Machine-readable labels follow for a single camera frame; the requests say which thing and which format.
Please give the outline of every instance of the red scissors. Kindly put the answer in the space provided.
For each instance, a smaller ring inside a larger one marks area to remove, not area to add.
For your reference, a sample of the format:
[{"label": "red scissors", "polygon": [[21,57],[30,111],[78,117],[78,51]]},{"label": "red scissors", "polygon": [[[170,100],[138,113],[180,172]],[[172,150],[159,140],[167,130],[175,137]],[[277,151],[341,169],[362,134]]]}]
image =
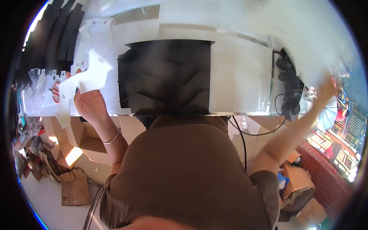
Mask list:
[{"label": "red scissors", "polygon": [[55,82],[55,84],[52,86],[52,89],[49,88],[51,93],[53,94],[52,99],[55,103],[60,102],[60,96],[59,96],[59,82]]}]

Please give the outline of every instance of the bracelet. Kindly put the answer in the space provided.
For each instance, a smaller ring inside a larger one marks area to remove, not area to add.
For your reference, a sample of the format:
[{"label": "bracelet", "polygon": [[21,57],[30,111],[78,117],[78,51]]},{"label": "bracelet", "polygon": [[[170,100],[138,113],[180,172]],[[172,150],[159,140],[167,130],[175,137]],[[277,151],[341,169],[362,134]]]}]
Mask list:
[{"label": "bracelet", "polygon": [[117,138],[117,136],[119,135],[119,129],[116,129],[117,130],[117,133],[116,133],[116,136],[114,137],[114,139],[112,139],[112,141],[109,141],[109,142],[102,142],[104,143],[105,145],[108,145],[110,144],[111,142],[115,141],[115,139]]}]

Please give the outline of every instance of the hand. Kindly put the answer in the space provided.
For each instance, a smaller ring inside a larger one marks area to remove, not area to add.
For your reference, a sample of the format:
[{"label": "hand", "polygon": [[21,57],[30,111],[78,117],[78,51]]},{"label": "hand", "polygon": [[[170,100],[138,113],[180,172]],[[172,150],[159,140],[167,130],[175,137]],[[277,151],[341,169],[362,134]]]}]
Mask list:
[{"label": "hand", "polygon": [[[66,77],[71,77],[70,72],[66,73]],[[107,113],[106,109],[106,103],[100,90],[93,90],[81,94],[78,89],[78,92],[74,96],[74,104],[79,114],[93,126],[105,120],[106,118],[109,118],[109,114]]]},{"label": "hand", "polygon": [[317,90],[317,99],[314,101],[313,107],[316,106],[318,109],[323,109],[335,93],[336,89],[331,75],[329,75],[327,80]]}]

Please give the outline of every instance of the umbrella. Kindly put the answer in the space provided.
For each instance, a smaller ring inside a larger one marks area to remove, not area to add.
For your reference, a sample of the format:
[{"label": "umbrella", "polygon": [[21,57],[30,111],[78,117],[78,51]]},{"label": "umbrella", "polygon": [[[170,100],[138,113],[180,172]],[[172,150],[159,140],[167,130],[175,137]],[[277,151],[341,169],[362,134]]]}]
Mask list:
[{"label": "umbrella", "polygon": [[327,103],[326,107],[318,115],[317,127],[321,131],[325,131],[331,127],[335,122],[337,116],[337,98],[333,96]]}]

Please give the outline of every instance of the red brick wall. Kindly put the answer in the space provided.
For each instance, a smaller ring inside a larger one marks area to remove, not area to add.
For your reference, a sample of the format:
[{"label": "red brick wall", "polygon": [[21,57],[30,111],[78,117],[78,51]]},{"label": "red brick wall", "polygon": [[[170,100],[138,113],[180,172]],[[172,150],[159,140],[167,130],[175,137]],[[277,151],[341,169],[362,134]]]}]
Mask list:
[{"label": "red brick wall", "polygon": [[308,143],[302,142],[297,151],[302,155],[299,167],[309,171],[316,186],[314,198],[325,208],[328,217],[334,219],[352,195],[351,186]]}]

